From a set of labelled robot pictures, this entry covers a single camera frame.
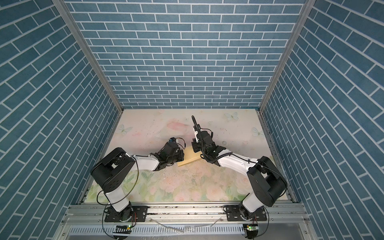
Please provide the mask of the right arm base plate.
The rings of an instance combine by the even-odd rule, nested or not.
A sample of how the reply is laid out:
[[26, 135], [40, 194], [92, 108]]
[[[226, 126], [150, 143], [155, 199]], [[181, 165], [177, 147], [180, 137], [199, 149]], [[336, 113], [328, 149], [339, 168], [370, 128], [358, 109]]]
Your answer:
[[224, 213], [226, 214], [227, 221], [266, 221], [267, 215], [263, 207], [258, 208], [254, 212], [249, 212], [242, 204], [239, 205], [224, 205]]

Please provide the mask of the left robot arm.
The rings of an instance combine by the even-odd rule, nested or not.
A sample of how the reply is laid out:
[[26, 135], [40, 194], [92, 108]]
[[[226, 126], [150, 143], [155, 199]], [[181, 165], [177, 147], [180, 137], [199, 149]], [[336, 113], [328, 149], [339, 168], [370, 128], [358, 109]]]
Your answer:
[[125, 193], [123, 181], [133, 166], [137, 170], [160, 171], [184, 160], [182, 146], [171, 139], [156, 153], [147, 156], [131, 155], [122, 148], [115, 148], [91, 169], [91, 176], [102, 188], [109, 201], [106, 206], [110, 217], [115, 216], [119, 222], [135, 221], [136, 214]]

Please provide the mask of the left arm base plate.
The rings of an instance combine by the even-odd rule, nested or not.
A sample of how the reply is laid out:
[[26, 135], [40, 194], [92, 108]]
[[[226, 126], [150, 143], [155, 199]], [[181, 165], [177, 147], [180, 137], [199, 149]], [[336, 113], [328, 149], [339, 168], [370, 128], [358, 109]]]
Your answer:
[[107, 207], [104, 211], [104, 221], [107, 223], [139, 223], [145, 222], [148, 206], [127, 206], [121, 212], [117, 212], [113, 207]]

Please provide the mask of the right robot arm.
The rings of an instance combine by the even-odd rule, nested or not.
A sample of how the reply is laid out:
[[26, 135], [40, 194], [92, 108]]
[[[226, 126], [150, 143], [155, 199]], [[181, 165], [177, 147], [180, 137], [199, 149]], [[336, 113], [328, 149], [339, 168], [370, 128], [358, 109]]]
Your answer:
[[234, 170], [249, 180], [252, 191], [239, 204], [239, 212], [245, 220], [253, 219], [263, 206], [272, 207], [284, 195], [287, 181], [268, 157], [252, 159], [234, 154], [216, 145], [212, 136], [207, 131], [195, 131], [193, 150], [202, 152], [208, 163]]

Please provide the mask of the yellow envelope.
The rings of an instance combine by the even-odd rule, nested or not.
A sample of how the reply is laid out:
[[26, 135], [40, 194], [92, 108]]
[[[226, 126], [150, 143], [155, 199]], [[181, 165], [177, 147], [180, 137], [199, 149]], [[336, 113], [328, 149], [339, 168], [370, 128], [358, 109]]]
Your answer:
[[184, 160], [181, 162], [177, 162], [178, 167], [190, 164], [194, 161], [200, 160], [201, 159], [201, 151], [194, 152], [194, 149], [192, 146], [187, 147], [184, 150]]

